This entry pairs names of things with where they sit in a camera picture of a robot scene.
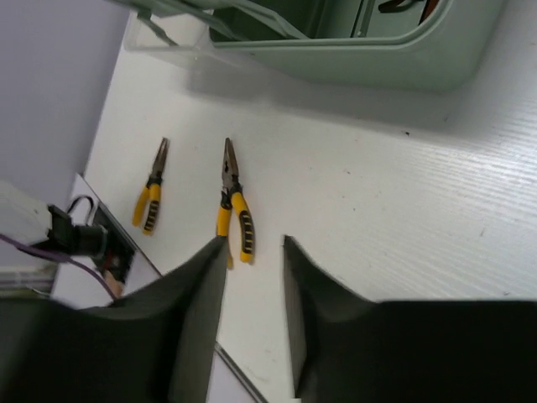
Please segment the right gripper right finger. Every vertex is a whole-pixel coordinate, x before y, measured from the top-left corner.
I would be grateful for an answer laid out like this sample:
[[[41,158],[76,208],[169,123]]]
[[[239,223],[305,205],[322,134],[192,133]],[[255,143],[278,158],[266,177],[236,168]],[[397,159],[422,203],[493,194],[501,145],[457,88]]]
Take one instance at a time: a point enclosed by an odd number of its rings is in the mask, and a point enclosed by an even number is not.
[[[304,402],[533,402],[534,301],[370,301],[283,241],[289,356]]]

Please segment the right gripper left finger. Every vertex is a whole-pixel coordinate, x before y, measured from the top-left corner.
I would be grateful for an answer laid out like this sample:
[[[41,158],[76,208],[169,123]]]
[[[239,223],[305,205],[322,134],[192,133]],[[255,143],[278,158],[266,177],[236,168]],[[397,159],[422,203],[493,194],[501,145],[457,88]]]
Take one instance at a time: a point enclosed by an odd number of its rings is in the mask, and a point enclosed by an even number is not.
[[[107,306],[2,299],[2,401],[205,401],[226,275],[216,237]]]

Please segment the yellow-handled pliers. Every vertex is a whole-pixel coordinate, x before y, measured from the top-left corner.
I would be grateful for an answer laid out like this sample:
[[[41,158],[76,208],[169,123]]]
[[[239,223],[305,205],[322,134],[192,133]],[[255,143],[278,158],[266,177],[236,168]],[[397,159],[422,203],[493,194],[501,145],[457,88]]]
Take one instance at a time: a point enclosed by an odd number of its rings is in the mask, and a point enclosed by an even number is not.
[[[156,228],[161,204],[163,174],[169,151],[169,139],[162,138],[155,155],[152,169],[142,188],[133,210],[132,225],[142,229],[145,235],[152,235]]]
[[[216,220],[216,235],[229,237],[232,214],[240,229],[239,259],[245,264],[254,262],[255,229],[253,216],[243,195],[235,149],[230,138],[225,139],[222,161],[222,190]]]

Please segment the green cantilever toolbox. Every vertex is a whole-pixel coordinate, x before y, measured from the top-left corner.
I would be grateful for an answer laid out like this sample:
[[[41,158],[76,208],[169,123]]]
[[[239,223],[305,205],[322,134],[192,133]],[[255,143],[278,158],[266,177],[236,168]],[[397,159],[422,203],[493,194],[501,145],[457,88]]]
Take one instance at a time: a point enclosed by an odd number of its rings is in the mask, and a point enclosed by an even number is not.
[[[125,46],[161,60],[263,65],[314,83],[454,89],[477,69],[501,1],[126,1]]]

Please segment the bent brown hex key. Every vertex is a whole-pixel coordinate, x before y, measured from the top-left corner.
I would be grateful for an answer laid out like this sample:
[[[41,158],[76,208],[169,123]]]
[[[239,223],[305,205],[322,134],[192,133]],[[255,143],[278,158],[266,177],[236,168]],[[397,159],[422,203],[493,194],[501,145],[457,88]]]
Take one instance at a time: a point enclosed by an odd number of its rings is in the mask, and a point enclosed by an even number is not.
[[[414,6],[420,0],[389,0],[378,5],[380,13],[402,13]]]

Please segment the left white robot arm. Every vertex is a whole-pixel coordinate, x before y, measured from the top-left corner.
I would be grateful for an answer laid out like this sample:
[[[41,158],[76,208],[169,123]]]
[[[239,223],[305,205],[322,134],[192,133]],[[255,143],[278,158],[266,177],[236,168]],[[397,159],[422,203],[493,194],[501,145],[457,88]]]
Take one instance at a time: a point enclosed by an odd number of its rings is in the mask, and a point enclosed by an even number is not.
[[[1,240],[35,257],[63,261],[71,256],[102,256],[108,231],[101,225],[75,224],[57,206],[2,181]]]

